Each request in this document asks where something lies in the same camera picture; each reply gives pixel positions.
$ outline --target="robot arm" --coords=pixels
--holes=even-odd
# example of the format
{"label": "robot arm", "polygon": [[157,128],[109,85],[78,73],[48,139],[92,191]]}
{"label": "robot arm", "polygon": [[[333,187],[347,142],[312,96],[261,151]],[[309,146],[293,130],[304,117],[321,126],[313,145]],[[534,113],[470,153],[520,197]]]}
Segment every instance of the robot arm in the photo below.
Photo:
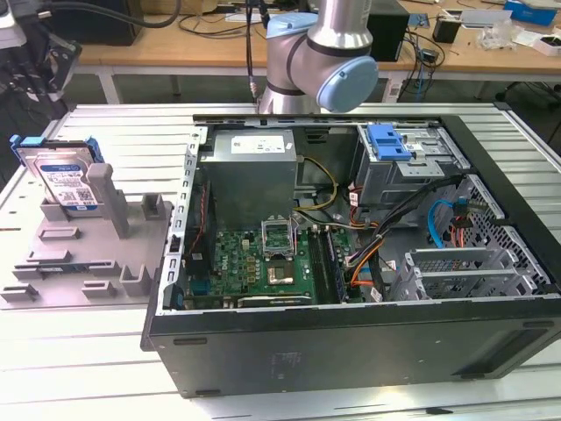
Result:
{"label": "robot arm", "polygon": [[351,111],[372,93],[378,65],[366,29],[372,0],[322,0],[319,16],[287,13],[267,27],[267,88],[259,112]]}

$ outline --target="power supply label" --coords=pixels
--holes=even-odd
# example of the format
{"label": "power supply label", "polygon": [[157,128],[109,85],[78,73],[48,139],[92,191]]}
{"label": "power supply label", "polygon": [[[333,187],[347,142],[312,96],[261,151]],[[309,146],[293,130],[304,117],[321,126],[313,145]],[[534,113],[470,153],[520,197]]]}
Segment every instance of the power supply label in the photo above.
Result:
{"label": "power supply label", "polygon": [[282,136],[234,136],[232,153],[285,153]]}
{"label": "power supply label", "polygon": [[72,211],[92,211],[97,201],[77,165],[42,165],[41,174],[61,206]]}

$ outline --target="wooden desk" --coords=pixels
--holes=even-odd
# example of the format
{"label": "wooden desk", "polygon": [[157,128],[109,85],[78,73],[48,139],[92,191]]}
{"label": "wooden desk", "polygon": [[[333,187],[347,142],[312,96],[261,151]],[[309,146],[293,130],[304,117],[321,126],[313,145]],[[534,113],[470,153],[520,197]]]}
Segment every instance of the wooden desk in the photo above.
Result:
{"label": "wooden desk", "polygon": [[[445,8],[465,9],[447,0]],[[482,3],[480,0],[465,0],[481,9],[500,6]],[[401,4],[412,13],[427,13],[435,17],[441,7],[435,4],[420,4],[403,1]],[[158,21],[162,17],[149,17]],[[186,25],[195,26],[195,18]],[[556,24],[561,23],[558,13]],[[431,28],[418,28],[417,31],[431,38]],[[531,31],[549,33],[551,28],[536,25],[522,25]],[[241,26],[240,23],[219,21],[201,22],[199,32],[221,31]],[[256,75],[266,73],[266,41],[262,38],[265,30],[260,25],[252,28],[253,65]],[[518,46],[514,51],[485,51],[477,46],[479,30],[460,28],[453,44],[442,44],[446,52],[444,64],[434,74],[435,79],[472,80],[472,81],[523,81],[559,82],[561,81],[561,58],[546,57],[526,46]],[[208,39],[182,31],[178,25],[164,29],[145,29],[132,46],[84,46],[81,66],[78,73],[93,73],[99,76],[108,103],[120,103],[120,95],[113,81],[113,75],[171,75],[174,90],[179,92],[177,75],[245,75],[245,38]],[[380,78],[387,78],[384,94],[385,102],[395,102],[403,81],[413,69],[415,56],[413,49],[406,44],[397,62],[380,62]]]}

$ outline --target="hard drive label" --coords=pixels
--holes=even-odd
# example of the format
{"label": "hard drive label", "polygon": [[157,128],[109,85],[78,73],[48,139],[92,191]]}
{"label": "hard drive label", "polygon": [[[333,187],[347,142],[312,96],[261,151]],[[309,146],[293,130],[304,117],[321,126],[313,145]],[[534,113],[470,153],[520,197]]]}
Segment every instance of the hard drive label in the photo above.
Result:
{"label": "hard drive label", "polygon": [[88,184],[82,181],[84,173],[77,165],[42,165],[43,178],[61,206],[76,211],[88,211],[97,206]]}

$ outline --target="floor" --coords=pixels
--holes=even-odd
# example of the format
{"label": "floor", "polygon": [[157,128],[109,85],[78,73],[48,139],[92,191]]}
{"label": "floor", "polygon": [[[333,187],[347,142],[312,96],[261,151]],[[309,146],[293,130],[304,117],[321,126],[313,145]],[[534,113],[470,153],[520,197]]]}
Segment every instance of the floor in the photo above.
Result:
{"label": "floor", "polygon": [[[251,97],[244,77],[186,76],[180,78],[181,97],[171,93],[168,76],[124,75],[117,77],[117,84],[127,103],[240,103],[250,102]],[[260,87],[265,85],[259,79]],[[492,102],[494,95],[503,90],[506,83],[490,82],[481,101]],[[435,81],[424,98],[427,103],[472,103],[477,87],[476,82]],[[379,83],[369,98],[369,102],[379,102],[382,98],[384,82]],[[76,75],[66,89],[69,104],[104,103],[104,96],[97,78],[93,75]],[[415,95],[405,94],[403,102],[414,102]],[[561,108],[549,111],[550,98],[538,89],[520,85],[508,94],[507,102],[542,139],[549,139],[561,119]],[[47,124],[37,104],[25,96],[10,93],[0,94],[0,189],[18,167],[12,155],[8,139],[14,133],[25,136],[39,135]],[[561,131],[557,131],[551,146],[561,151]]]}

